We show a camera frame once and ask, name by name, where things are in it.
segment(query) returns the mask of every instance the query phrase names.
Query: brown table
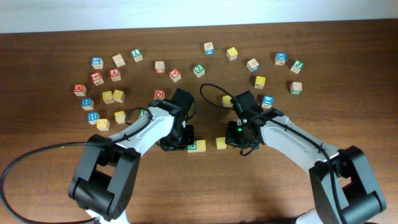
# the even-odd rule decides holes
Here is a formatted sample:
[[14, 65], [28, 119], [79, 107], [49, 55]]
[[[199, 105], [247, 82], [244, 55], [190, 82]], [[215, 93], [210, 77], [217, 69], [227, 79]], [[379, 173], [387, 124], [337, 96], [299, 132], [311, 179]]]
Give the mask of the brown table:
[[[125, 29], [84, 32], [0, 35], [0, 169], [24, 152], [49, 144], [85, 141], [92, 134], [109, 136], [126, 127], [113, 113], [153, 100], [155, 89], [171, 97], [177, 87], [189, 90], [198, 102], [192, 119], [196, 139], [207, 151], [164, 152], [152, 147], [142, 159], [127, 215], [133, 223], [238, 223], [295, 217], [313, 208], [309, 176], [275, 149], [261, 146], [249, 157], [238, 149], [217, 150], [215, 139], [225, 135], [233, 111], [210, 106], [199, 87], [211, 82], [233, 94], [251, 90], [272, 95], [274, 106], [325, 142], [342, 148], [358, 146], [367, 155], [387, 200], [387, 210], [371, 221], [398, 219], [398, 20], [308, 22], [247, 26]], [[215, 54], [206, 57], [204, 42]], [[226, 49], [236, 47], [238, 59], [228, 61]], [[129, 51], [144, 56], [134, 62]], [[276, 52], [286, 52], [288, 66], [305, 63], [298, 74], [287, 65], [274, 65]], [[121, 54], [122, 80], [112, 82], [112, 56]], [[104, 60], [104, 84], [95, 86], [91, 57]], [[246, 62], [255, 58], [260, 68], [252, 75]], [[158, 75], [154, 62], [164, 60], [167, 71], [178, 68], [174, 83]], [[206, 74], [197, 78], [193, 66]], [[267, 78], [263, 90], [253, 77]], [[303, 83], [301, 95], [291, 95], [292, 81]], [[110, 131], [88, 124], [82, 97], [74, 84], [87, 86]], [[102, 91], [123, 90], [125, 102], [106, 105]], [[221, 104], [221, 92], [206, 96]], [[70, 147], [26, 159], [11, 171], [6, 193], [23, 216], [46, 222], [88, 218], [68, 198], [68, 186], [82, 152]], [[0, 207], [2, 223], [18, 223]]]

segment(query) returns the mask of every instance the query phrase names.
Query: cube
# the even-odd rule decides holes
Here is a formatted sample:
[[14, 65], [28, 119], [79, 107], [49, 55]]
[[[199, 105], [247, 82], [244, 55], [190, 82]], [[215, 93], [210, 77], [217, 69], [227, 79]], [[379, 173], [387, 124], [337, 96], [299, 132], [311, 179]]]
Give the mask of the cube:
[[73, 92], [76, 96], [86, 96], [87, 89], [84, 85], [75, 85], [75, 87], [73, 87]]
[[256, 84], [254, 84], [255, 88], [263, 89], [265, 84], [266, 84], [265, 77], [256, 77]]
[[124, 111], [115, 112], [114, 118], [118, 124], [126, 123], [126, 113]]
[[126, 95], [121, 90], [115, 90], [112, 95], [113, 100], [119, 103], [123, 103], [125, 97]]
[[164, 99], [164, 91], [163, 90], [155, 90], [154, 99]]
[[193, 68], [193, 73], [199, 78], [205, 74], [205, 68], [203, 65], [197, 65]]
[[81, 107], [84, 110], [93, 110], [94, 109], [94, 101], [91, 98], [84, 98], [81, 101]]
[[111, 126], [108, 119], [98, 119], [97, 128], [100, 131], [109, 131], [109, 127]]
[[224, 107], [232, 107], [232, 103], [231, 103], [232, 98], [228, 95], [223, 96], [223, 106]]
[[147, 111], [146, 110], [141, 110], [139, 112], [138, 118], [142, 118], [143, 116], [145, 116], [145, 114], [147, 114]]
[[173, 80], [173, 82], [177, 82], [181, 79], [181, 73], [180, 71], [178, 71], [176, 68], [173, 69], [170, 73], [169, 73], [170, 78]]
[[111, 69], [109, 71], [109, 77], [111, 77], [112, 81], [114, 81], [114, 82], [122, 80], [122, 75], [120, 74], [120, 71], [118, 68]]
[[205, 43], [205, 55], [213, 55], [214, 54], [214, 47], [213, 43]]
[[301, 94], [303, 88], [302, 88], [302, 84], [300, 82], [293, 82], [290, 85], [290, 93], [291, 94]]
[[197, 152], [206, 152], [206, 140], [197, 140]]
[[264, 96], [264, 99], [262, 100], [261, 107], [269, 109], [269, 108], [272, 107], [273, 103], [274, 103], [274, 97], [272, 97], [272, 96]]
[[275, 64], [276, 65], [284, 65], [286, 62], [286, 54], [285, 53], [277, 53], [275, 56]]
[[217, 149], [226, 149], [225, 137], [216, 138]]
[[141, 51], [139, 49], [131, 51], [131, 55], [135, 62], [139, 62], [143, 59]]
[[194, 141], [192, 145], [187, 146], [187, 152], [196, 152], [197, 151], [197, 142]]
[[102, 76], [99, 72], [92, 73], [91, 79], [95, 85], [100, 85], [100, 84], [104, 83], [104, 80], [102, 79]]
[[104, 99], [104, 102], [106, 104], [108, 103], [114, 103], [114, 99], [112, 97], [112, 91], [105, 91], [102, 92], [102, 98]]
[[248, 64], [246, 65], [246, 67], [249, 69], [250, 72], [254, 72], [257, 69], [259, 69], [259, 64], [256, 61], [256, 59], [252, 59], [252, 60], [248, 61]]
[[155, 71], [156, 73], [164, 73], [165, 71], [164, 62], [162, 61], [155, 62]]
[[104, 67], [104, 61], [100, 57], [93, 57], [91, 59], [91, 65], [94, 69], [102, 69]]
[[100, 115], [97, 112], [91, 112], [87, 114], [87, 120], [90, 124], [97, 124]]
[[119, 68], [120, 66], [125, 65], [124, 60], [123, 60], [121, 54], [115, 55], [115, 56], [113, 56], [112, 58], [113, 58], [113, 61], [114, 61], [114, 63], [116, 64], [116, 66], [117, 66], [118, 68]]
[[229, 59], [230, 61], [232, 61], [232, 60], [234, 60], [234, 59], [237, 59], [237, 57], [238, 57], [238, 51], [235, 49], [235, 47], [232, 47], [232, 48], [230, 48], [230, 49], [228, 49], [228, 50], [226, 51], [226, 56], [228, 57], [228, 59]]
[[301, 69], [303, 69], [304, 63], [296, 60], [296, 62], [294, 62], [292, 68], [290, 69], [290, 71], [299, 74], [299, 72], [301, 71]]

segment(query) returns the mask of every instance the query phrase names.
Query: tabletop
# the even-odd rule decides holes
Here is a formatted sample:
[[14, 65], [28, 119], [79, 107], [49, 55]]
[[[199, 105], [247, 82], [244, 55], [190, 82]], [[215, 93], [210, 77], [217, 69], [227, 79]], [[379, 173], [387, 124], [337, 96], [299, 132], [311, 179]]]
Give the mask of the tabletop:
[[[398, 219], [398, 20], [298, 22], [244, 26], [123, 29], [0, 35], [0, 169], [17, 156], [38, 147], [86, 141], [93, 134], [109, 136], [127, 127], [114, 112], [147, 106], [154, 90], [170, 98], [177, 88], [188, 90], [198, 104], [190, 120], [195, 139], [204, 139], [206, 152], [164, 152], [151, 147], [140, 161], [134, 192], [126, 212], [131, 223], [239, 223], [297, 217], [314, 207], [309, 176], [281, 152], [261, 146], [250, 156], [228, 146], [216, 149], [234, 111], [209, 105], [199, 94], [203, 83], [214, 83], [237, 95], [250, 90], [274, 97], [274, 107], [298, 127], [342, 149], [355, 145], [366, 154], [387, 200], [387, 210], [371, 222]], [[212, 42], [215, 54], [206, 56], [203, 44]], [[229, 61], [228, 48], [238, 58]], [[131, 51], [140, 49], [135, 62]], [[283, 66], [274, 65], [277, 52], [287, 53]], [[122, 79], [113, 82], [112, 56], [121, 54]], [[101, 70], [91, 58], [104, 61]], [[246, 63], [255, 58], [259, 69]], [[154, 62], [165, 62], [166, 74]], [[290, 71], [304, 62], [299, 74]], [[204, 76], [193, 67], [202, 64]], [[174, 83], [167, 72], [177, 68]], [[99, 71], [96, 86], [90, 74]], [[266, 77], [254, 88], [254, 77]], [[301, 95], [290, 84], [302, 82]], [[73, 86], [84, 84], [95, 111], [110, 120], [109, 131], [87, 122], [82, 97]], [[124, 103], [105, 104], [101, 93], [122, 90]], [[221, 105], [222, 92], [205, 88]], [[6, 195], [21, 215], [43, 222], [89, 218], [68, 197], [68, 186], [82, 147], [36, 154], [11, 170]], [[109, 168], [104, 172], [112, 173]], [[0, 206], [4, 223], [19, 223]]]

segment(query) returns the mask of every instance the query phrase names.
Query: block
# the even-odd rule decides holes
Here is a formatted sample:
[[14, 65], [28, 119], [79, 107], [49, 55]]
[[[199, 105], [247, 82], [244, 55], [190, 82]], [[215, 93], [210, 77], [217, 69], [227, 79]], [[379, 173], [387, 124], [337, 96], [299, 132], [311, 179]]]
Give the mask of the block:
[[177, 82], [181, 79], [181, 73], [180, 71], [178, 71], [176, 68], [173, 69], [170, 73], [169, 73], [170, 78], [173, 80], [173, 82]]
[[100, 115], [97, 112], [91, 112], [87, 114], [87, 120], [90, 124], [97, 124]]
[[126, 123], [126, 113], [124, 111], [118, 111], [114, 113], [114, 118], [118, 124]]
[[102, 92], [102, 98], [104, 99], [104, 102], [106, 104], [108, 103], [114, 103], [114, 99], [112, 97], [112, 91], [105, 91]]
[[164, 91], [163, 90], [155, 90], [154, 99], [164, 99]]
[[193, 68], [193, 73], [199, 78], [205, 74], [205, 68], [203, 65], [197, 65]]
[[121, 90], [115, 90], [112, 95], [113, 100], [119, 103], [123, 103], [125, 97], [126, 95]]
[[104, 67], [104, 61], [100, 57], [93, 57], [91, 59], [91, 65], [94, 69], [102, 69]]
[[75, 85], [75, 87], [73, 87], [73, 92], [76, 96], [86, 96], [87, 89], [84, 85]]
[[292, 68], [290, 69], [290, 71], [299, 74], [299, 72], [301, 71], [301, 69], [303, 69], [304, 63], [296, 60], [296, 62], [294, 62]]
[[115, 56], [113, 56], [112, 58], [113, 58], [113, 61], [114, 61], [114, 63], [116, 64], [116, 66], [117, 66], [118, 68], [119, 68], [120, 66], [125, 65], [124, 60], [123, 60], [121, 54], [115, 55]]
[[237, 57], [238, 57], [238, 51], [235, 49], [235, 47], [232, 47], [232, 48], [230, 48], [230, 49], [228, 49], [228, 50], [226, 51], [226, 56], [228, 57], [228, 59], [229, 59], [230, 61], [232, 61], [232, 60], [234, 60], [234, 59], [237, 59]]
[[286, 62], [286, 54], [285, 53], [276, 53], [275, 64], [276, 65], [284, 65], [285, 62]]
[[205, 55], [213, 55], [214, 54], [214, 47], [213, 43], [205, 43]]
[[266, 84], [265, 77], [256, 77], [256, 84], [254, 84], [255, 88], [263, 89], [265, 84]]
[[194, 141], [192, 145], [187, 146], [187, 152], [196, 152], [197, 151], [197, 142]]
[[271, 108], [272, 104], [274, 103], [274, 97], [272, 96], [264, 96], [264, 99], [262, 100], [262, 107], [263, 108]]
[[228, 95], [223, 96], [223, 106], [224, 107], [232, 107], [231, 99], [232, 98]]
[[197, 140], [197, 152], [206, 152], [206, 140]]
[[226, 149], [225, 137], [216, 138], [217, 149]]
[[138, 118], [142, 118], [143, 116], [145, 116], [145, 114], [147, 114], [147, 111], [146, 110], [141, 110], [139, 112]]
[[81, 101], [81, 107], [84, 110], [93, 110], [94, 109], [94, 101], [91, 98], [84, 98]]
[[300, 82], [292, 82], [290, 85], [290, 93], [291, 94], [301, 94], [303, 91], [302, 84]]
[[114, 81], [114, 82], [122, 80], [122, 75], [120, 74], [120, 71], [118, 68], [111, 69], [109, 71], [109, 77], [111, 77], [112, 81]]
[[104, 80], [102, 79], [102, 76], [99, 72], [92, 73], [91, 79], [95, 85], [100, 85], [104, 83]]
[[248, 61], [246, 67], [249, 69], [250, 72], [254, 72], [259, 69], [259, 63], [256, 61], [256, 59], [252, 59]]
[[156, 73], [164, 73], [165, 71], [164, 62], [162, 61], [155, 62], [155, 71]]
[[109, 131], [109, 127], [111, 126], [108, 119], [98, 119], [97, 128], [100, 131]]
[[139, 61], [141, 61], [143, 59], [141, 51], [139, 49], [132, 50], [131, 51], [131, 55], [132, 55], [132, 58], [134, 59], [135, 62], [139, 62]]

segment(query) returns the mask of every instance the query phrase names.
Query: wood grain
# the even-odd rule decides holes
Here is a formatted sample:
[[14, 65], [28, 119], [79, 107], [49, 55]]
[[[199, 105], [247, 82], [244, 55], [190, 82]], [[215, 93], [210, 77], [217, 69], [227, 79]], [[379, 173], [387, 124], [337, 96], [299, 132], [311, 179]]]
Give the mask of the wood grain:
[[[206, 139], [204, 153], [164, 152], [153, 147], [141, 159], [127, 215], [132, 223], [238, 223], [296, 217], [311, 209], [308, 175], [279, 151], [262, 146], [249, 157], [237, 149], [216, 150], [233, 111], [205, 103], [202, 83], [221, 85], [233, 94], [250, 90], [272, 95], [274, 106], [318, 138], [342, 148], [355, 145], [367, 155], [387, 200], [387, 210], [372, 222], [398, 219], [398, 20], [259, 24], [248, 26], [124, 29], [83, 32], [0, 35], [0, 169], [24, 152], [49, 144], [84, 141], [92, 134], [109, 136], [126, 127], [113, 113], [146, 106], [155, 89], [171, 97], [177, 87], [191, 91], [199, 111], [192, 119], [196, 139]], [[203, 43], [215, 54], [206, 57]], [[226, 49], [236, 47], [238, 59], [228, 61]], [[130, 50], [144, 60], [134, 62]], [[273, 64], [286, 52], [286, 66]], [[122, 80], [112, 82], [112, 56], [121, 54]], [[104, 60], [104, 84], [90, 80], [90, 58]], [[260, 68], [251, 74], [246, 62]], [[305, 63], [294, 74], [292, 62]], [[177, 83], [158, 75], [154, 62], [177, 68]], [[197, 78], [193, 66], [206, 74]], [[265, 76], [263, 90], [255, 75]], [[303, 83], [302, 95], [289, 93], [290, 82]], [[84, 83], [95, 109], [111, 121], [109, 132], [88, 124], [81, 98], [72, 86]], [[123, 104], [106, 105], [101, 92], [123, 90]], [[221, 104], [222, 94], [205, 89]], [[82, 148], [71, 147], [32, 156], [16, 165], [6, 180], [6, 193], [22, 215], [46, 222], [88, 218], [67, 190]], [[18, 223], [0, 207], [3, 223]]]

